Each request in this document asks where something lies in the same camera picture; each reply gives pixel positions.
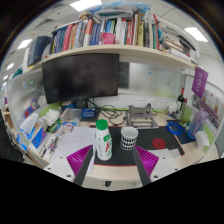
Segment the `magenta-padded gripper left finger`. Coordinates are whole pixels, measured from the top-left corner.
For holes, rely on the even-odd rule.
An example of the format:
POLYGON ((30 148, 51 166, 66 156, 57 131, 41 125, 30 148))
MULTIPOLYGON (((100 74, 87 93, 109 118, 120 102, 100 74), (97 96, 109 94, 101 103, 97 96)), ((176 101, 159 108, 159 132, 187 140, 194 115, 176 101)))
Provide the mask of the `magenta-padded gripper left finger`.
POLYGON ((81 186, 84 182, 90 161, 93 157, 93 146, 86 146, 67 157, 59 157, 44 168, 45 171, 81 186))

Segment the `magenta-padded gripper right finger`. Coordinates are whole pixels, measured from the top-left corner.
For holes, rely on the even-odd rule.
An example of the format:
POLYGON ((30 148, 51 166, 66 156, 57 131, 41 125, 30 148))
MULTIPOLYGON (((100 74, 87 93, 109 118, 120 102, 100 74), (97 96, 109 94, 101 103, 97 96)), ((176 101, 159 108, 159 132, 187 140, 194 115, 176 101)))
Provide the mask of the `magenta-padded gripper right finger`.
POLYGON ((140 146, 135 145, 132 154, 143 186, 179 170, 171 158, 158 157, 140 146))

